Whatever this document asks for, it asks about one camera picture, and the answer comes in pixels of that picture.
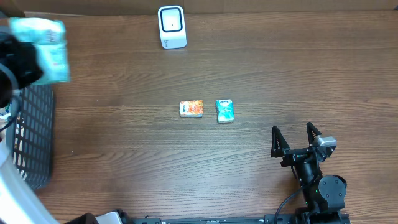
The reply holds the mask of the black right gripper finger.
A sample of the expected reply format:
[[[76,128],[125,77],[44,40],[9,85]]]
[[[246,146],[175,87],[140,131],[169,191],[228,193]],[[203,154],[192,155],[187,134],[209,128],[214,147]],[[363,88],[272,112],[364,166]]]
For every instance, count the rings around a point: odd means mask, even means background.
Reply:
[[[290,150],[290,146],[277,126],[272,127],[271,157],[283,157]]]
[[[311,123],[307,123],[307,136],[308,136],[308,143],[309,145],[313,144],[315,138],[322,133]]]

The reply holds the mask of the teal wet wipes pack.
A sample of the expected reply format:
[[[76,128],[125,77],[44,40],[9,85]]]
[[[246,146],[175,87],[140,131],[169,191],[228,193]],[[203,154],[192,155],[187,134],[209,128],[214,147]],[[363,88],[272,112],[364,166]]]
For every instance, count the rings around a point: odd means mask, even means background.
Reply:
[[[37,64],[43,75],[35,85],[70,81],[66,28],[61,20],[12,17],[9,28],[18,41],[31,43],[36,49]]]

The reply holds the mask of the teal tissue pack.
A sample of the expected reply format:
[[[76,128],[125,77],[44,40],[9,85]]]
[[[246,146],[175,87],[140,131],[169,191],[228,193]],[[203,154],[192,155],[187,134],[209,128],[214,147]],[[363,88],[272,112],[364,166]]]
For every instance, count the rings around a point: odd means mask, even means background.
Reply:
[[[233,101],[231,99],[216,100],[218,123],[232,123],[234,121]]]

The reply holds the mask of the orange tissue pack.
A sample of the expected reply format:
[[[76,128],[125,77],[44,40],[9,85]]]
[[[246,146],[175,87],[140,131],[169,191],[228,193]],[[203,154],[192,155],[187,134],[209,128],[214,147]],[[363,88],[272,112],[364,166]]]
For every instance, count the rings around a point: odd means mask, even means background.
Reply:
[[[203,116],[203,101],[189,100],[180,102],[181,118],[201,118]]]

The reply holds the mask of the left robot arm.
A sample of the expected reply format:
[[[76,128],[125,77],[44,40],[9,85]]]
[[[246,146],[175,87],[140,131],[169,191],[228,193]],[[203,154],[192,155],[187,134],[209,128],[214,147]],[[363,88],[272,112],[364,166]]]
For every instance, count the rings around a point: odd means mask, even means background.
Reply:
[[[14,90],[19,88],[19,82],[15,74],[1,63],[1,72],[9,80],[10,88],[4,87],[1,95],[10,101],[15,98]],[[34,191],[26,184],[12,162],[11,149],[6,143],[2,132],[10,124],[15,122],[17,117],[10,118],[9,122],[1,129],[1,221],[4,223],[60,223],[45,208]],[[96,216],[86,213],[66,223],[118,223],[123,220],[118,211],[105,213]]]

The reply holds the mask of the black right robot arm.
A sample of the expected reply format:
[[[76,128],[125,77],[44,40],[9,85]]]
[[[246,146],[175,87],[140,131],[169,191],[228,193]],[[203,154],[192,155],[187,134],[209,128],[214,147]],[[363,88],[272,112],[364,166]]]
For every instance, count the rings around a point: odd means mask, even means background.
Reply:
[[[320,163],[336,149],[336,139],[322,134],[311,122],[307,123],[308,147],[291,149],[280,129],[272,127],[271,157],[282,158],[280,165],[290,167],[300,188],[289,195],[275,214],[266,218],[273,223],[350,223],[349,215],[340,210],[345,207],[347,182],[339,175],[323,175]],[[303,194],[305,206],[295,213],[281,215],[289,200]]]

